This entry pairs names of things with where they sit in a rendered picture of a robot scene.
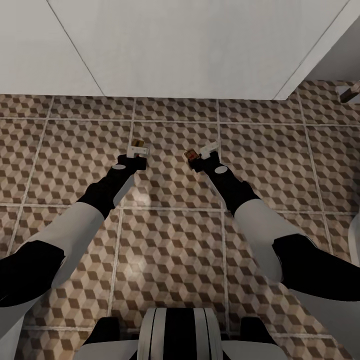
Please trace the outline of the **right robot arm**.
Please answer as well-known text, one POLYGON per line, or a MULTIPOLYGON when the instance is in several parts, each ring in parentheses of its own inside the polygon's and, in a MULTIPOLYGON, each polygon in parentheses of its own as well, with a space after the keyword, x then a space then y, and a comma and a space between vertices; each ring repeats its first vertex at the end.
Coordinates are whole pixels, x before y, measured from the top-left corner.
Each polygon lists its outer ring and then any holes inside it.
POLYGON ((217 140, 188 163, 204 172, 231 211, 254 258, 271 281, 282 283, 354 358, 360 360, 360 267, 321 250, 220 163, 217 140))

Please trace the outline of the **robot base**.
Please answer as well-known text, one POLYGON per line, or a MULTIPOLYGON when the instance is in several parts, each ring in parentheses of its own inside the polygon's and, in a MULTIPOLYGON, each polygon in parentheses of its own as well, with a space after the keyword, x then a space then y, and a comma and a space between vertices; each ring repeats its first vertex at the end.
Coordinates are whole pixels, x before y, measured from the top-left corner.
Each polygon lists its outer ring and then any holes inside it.
MULTIPOLYGON (((223 360, 288 360, 260 318, 241 319, 241 340, 230 340, 224 333, 220 336, 223 360)), ((119 341, 119 337, 119 320, 103 317, 72 360, 137 360, 140 334, 129 340, 119 341)))

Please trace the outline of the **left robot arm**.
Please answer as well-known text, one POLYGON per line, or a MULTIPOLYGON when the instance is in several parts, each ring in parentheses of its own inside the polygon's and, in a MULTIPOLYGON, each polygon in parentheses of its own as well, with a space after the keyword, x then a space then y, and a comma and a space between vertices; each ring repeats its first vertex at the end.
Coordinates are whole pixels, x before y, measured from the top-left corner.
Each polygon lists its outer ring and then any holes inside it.
POLYGON ((146 147, 128 146, 107 176, 53 223, 0 260, 0 340, 52 288, 74 272, 98 230, 133 186, 137 170, 146 170, 146 147))

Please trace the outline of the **mousetrap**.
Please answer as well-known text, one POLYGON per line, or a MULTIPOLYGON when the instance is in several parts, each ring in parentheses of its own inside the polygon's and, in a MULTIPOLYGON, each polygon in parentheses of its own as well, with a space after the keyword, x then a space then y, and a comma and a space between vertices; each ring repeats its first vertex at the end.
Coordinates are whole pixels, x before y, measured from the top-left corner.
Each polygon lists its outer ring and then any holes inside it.
POLYGON ((143 145, 144 145, 144 143, 145 143, 145 141, 134 138, 131 146, 132 146, 132 147, 141 147, 141 148, 142 148, 143 145))
POLYGON ((197 160, 200 158, 200 155, 198 155, 198 153, 193 149, 191 148, 190 150, 186 151, 184 153, 184 155, 190 159, 191 161, 194 161, 194 160, 197 160))

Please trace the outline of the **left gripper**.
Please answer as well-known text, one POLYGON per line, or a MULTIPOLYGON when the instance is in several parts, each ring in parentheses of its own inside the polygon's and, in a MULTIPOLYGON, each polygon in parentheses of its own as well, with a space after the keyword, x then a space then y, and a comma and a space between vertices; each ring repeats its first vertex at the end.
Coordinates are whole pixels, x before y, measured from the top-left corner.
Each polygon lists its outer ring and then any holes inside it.
POLYGON ((136 158, 127 158, 127 154, 126 155, 120 155, 118 157, 118 162, 119 163, 124 163, 124 162, 130 162, 135 166, 135 172, 137 170, 146 170, 146 165, 147 165, 147 159, 144 157, 140 157, 137 155, 136 158))

